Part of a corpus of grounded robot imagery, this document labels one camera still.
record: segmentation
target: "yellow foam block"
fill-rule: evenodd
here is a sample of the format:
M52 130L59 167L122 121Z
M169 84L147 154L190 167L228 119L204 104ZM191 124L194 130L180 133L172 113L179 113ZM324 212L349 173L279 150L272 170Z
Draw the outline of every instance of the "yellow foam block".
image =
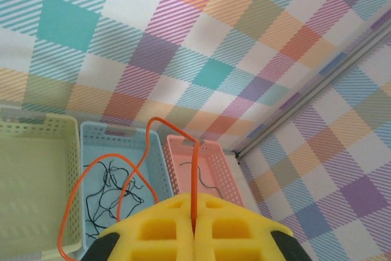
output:
M283 261L272 231L286 226L209 194L198 195L193 236L190 194L179 194L106 229L119 233L108 261Z

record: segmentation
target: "checkered pattern wall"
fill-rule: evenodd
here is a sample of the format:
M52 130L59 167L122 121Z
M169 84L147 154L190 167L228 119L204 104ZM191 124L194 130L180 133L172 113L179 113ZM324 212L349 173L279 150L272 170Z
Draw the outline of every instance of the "checkered pattern wall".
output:
M387 1L0 0L0 102L232 149Z
M314 260L391 260L391 39L241 162Z

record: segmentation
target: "orange cable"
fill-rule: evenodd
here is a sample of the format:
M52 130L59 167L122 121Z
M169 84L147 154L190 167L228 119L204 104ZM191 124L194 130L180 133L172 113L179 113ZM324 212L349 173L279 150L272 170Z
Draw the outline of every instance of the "orange cable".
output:
M166 121L165 119L162 119L160 117L152 117L148 121L147 129L146 129L146 132L145 132L145 151L144 151L144 154L143 154L140 162L137 164L137 166L135 166L129 159L127 159L125 156L123 156L121 154L117 154L117 153L105 154L105 155L102 155L102 156L98 157L93 162L91 162L91 164L82 173L82 175L80 176L80 178L76 182L75 186L73 187L73 189L71 191L71 194L69 196L69 199L68 199L67 206L65 208L64 216L63 216L62 221L61 221L59 235L58 235L58 238L57 238L58 250L60 252L60 255L66 261L77 261L77 260L72 259L71 257L69 257L64 252L64 249L62 248L62 238L64 236L64 230L65 230L65 226L66 226L67 221L68 221L68 216L69 216L69 212L70 212L71 207L72 207L73 199L75 198L75 195L76 195L76 193L77 193L77 191L78 191L78 189L80 187L81 182L84 180L84 177L91 170L91 168L93 168L94 165L96 165L99 161L101 161L101 160L103 160L105 158L108 158L108 157L112 157L112 156L113 157L118 157L118 158L121 158L122 160L124 160L125 162L127 162L133 168L132 173L130 173L130 175L126 179L125 184L122 186L121 195L119 197L119 202L118 202L118 207L117 207L117 222L120 221L121 204L122 204L123 197L125 196L126 187L129 185L129 182L131 181L134 173L136 173L141 178L141 180L145 183L145 185L151 191L151 193L153 195L153 198L155 200L155 203L159 202L158 195L156 194L155 190L152 188L152 186L149 184L149 182L146 181L144 176L138 170L139 166L144 162L145 158L147 157L149 149L150 149L149 132L150 132L150 129L151 129L151 125L152 125L152 123L154 121L159 121L159 122L167 125L171 129L173 129L176 132L180 133L186 139L189 139L190 141L194 142L194 149L193 149L193 153L192 153L192 166L191 166L191 215L190 215L190 217L191 217L192 230L193 230L193 233L195 233L195 231L196 231L196 220L197 220L197 184L198 184L198 182L197 182L197 165L198 165L198 151L199 151L199 147L200 147L200 141L197 140L197 139L194 139L192 136L190 136L186 132L182 131L181 129L177 128L175 125L173 125L172 123Z

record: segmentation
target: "pink plastic basket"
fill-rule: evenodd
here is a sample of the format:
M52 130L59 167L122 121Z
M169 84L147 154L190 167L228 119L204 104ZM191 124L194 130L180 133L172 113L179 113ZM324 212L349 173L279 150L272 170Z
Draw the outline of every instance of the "pink plastic basket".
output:
M192 151L193 143L191 141L182 136L172 134L167 136L163 153L174 194L190 192ZM238 185L232 176L219 143L203 142L200 147L198 166L201 171L202 182L208 187L218 189L205 187L199 179L198 192L212 194L216 197L222 196L224 200L243 206Z

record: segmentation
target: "blue plastic basket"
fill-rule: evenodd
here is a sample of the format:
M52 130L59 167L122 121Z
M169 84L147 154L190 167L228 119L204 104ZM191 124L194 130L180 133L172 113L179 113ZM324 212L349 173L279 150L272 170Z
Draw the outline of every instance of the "blue plastic basket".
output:
M106 123L98 122L83 122L81 124L81 167L82 170L86 168L94 159L107 153L119 153L130 159L135 165L141 159L145 150L145 129L123 127L118 125L108 125ZM115 167L123 167L129 172L132 168L122 161L120 158L113 157L112 165ZM111 158L104 160L107 164ZM166 162L164 161L163 151L161 148L159 136L155 131L150 132L150 151L146 157L144 163L140 167L140 172L149 181L153 189L156 191L159 201L165 200L173 196L170 178L167 171ZM103 172L104 169L94 166L93 169L86 175L82 187L82 232L83 232L83 249L82 252L78 252L78 257L81 257L89 248L93 242L92 238L87 238L86 233L92 228L89 223L86 224L87 209L86 209L86 197L89 194L93 194L103 186ZM123 183L124 179L118 178L120 183ZM155 201L150 190L143 184L138 175L134 176L134 179L139 186L144 186L137 191L137 195L144 199L144 203L138 206L132 212L132 215L152 206ZM121 216L122 219L128 214L128 211L134 206L131 202L131 197L124 198L122 204ZM108 215L106 218L100 219L100 223L107 221L107 226L115 223Z

